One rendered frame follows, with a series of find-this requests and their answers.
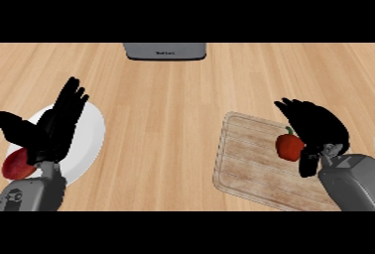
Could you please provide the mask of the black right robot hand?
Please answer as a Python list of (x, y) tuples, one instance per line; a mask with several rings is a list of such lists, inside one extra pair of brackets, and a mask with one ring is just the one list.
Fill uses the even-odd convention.
[(319, 159), (324, 156), (336, 158), (347, 152), (349, 131), (331, 111), (312, 102), (284, 98), (275, 105), (305, 144), (299, 158), (299, 173), (307, 178), (316, 174)]

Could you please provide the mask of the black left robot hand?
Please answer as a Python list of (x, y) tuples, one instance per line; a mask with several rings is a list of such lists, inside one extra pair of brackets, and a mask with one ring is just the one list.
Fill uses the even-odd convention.
[(0, 131), (5, 139), (27, 149), (27, 164), (58, 163), (68, 155), (79, 120), (90, 96), (74, 77), (59, 93), (54, 108), (49, 109), (36, 124), (17, 114), (0, 111)]

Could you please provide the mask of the red bell pepper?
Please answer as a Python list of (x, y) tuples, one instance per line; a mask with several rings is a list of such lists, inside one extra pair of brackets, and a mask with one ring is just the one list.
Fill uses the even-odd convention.
[(291, 162), (300, 159), (300, 152), (305, 148), (302, 139), (294, 135), (293, 129), (285, 127), (287, 133), (278, 136), (276, 151), (279, 157)]

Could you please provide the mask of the wooden cutting board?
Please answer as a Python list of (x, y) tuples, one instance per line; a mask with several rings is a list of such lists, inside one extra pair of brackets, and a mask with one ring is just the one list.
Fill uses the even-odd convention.
[(303, 178), (299, 162), (278, 155), (276, 139), (285, 124), (229, 112), (225, 116), (214, 187), (284, 211), (338, 211), (318, 177)]

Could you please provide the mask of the white round plate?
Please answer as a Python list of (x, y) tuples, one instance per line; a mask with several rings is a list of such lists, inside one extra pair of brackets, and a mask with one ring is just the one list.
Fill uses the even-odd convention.
[[(49, 106), (43, 110), (40, 110), (28, 121), (33, 124), (36, 124), (43, 116), (43, 113), (52, 108), (54, 106)], [(67, 178), (68, 185), (83, 176), (83, 174), (86, 173), (88, 169), (90, 168), (95, 162), (95, 158), (99, 154), (99, 150), (104, 143), (104, 136), (105, 136), (104, 116), (96, 106), (90, 102), (88, 102), (83, 115), (77, 124), (70, 153), (67, 157), (59, 161), (62, 176)], [(21, 148), (23, 148), (21, 146), (11, 143), (8, 156)], [(40, 175), (42, 171), (37, 170), (28, 178), (39, 177)]]

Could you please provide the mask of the red mango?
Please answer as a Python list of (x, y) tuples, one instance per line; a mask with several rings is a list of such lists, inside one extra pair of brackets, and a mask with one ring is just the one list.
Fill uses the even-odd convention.
[(25, 148), (21, 148), (8, 156), (2, 168), (3, 177), (8, 180), (23, 180), (37, 171), (37, 168), (27, 164), (27, 160), (28, 154)]

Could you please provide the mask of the grey appliance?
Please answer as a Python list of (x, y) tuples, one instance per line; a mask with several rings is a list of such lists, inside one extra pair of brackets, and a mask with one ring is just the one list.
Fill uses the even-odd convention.
[(123, 47), (136, 61), (195, 61), (207, 56), (206, 43), (124, 43)]

